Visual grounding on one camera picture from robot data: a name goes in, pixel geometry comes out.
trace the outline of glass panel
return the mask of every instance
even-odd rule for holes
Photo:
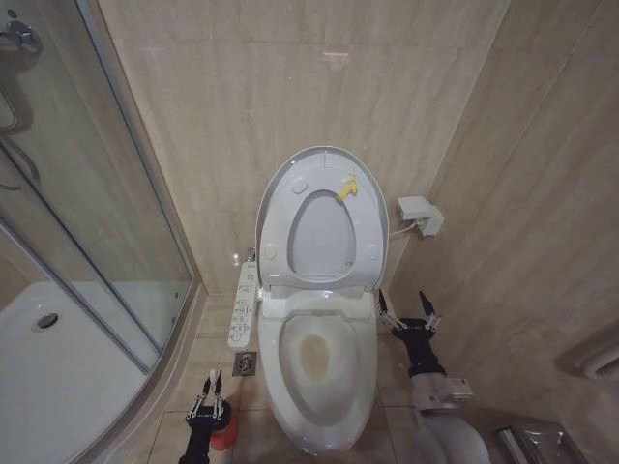
[[[0,133],[33,188],[162,347],[191,275],[83,22],[67,5],[58,12],[52,2],[0,0],[0,23],[12,8],[40,45],[2,51],[0,120],[10,120],[12,108],[17,124]]]
[[[0,278],[1,460],[69,462],[145,375],[1,226]]]
[[[15,169],[1,144],[0,185],[13,188],[0,189],[0,218],[71,285],[140,363],[146,367],[154,365],[158,353],[152,343],[109,293],[96,270]]]

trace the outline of floor drain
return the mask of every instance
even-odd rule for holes
[[[39,319],[37,321],[37,327],[39,327],[39,329],[48,329],[56,322],[58,322],[58,314],[52,312],[51,314],[46,314],[41,319]]]
[[[257,354],[255,351],[237,353],[234,357],[234,369],[232,369],[232,377],[248,377],[255,375],[256,358]]]

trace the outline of yellow clip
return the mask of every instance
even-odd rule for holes
[[[344,201],[350,193],[357,194],[357,181],[354,179],[348,179],[344,182],[344,187],[341,188],[339,193],[336,195],[337,201]]]

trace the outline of bidet control panel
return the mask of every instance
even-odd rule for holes
[[[255,313],[257,292],[257,263],[247,261],[241,265],[239,285],[236,288],[236,299],[232,308],[228,334],[228,347],[232,350],[243,350],[250,344],[251,321]]]

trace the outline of toilet bowl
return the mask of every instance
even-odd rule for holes
[[[307,452],[347,450],[368,421],[376,385],[372,290],[387,241],[380,188],[342,149],[298,153],[262,198],[260,359],[281,428]]]

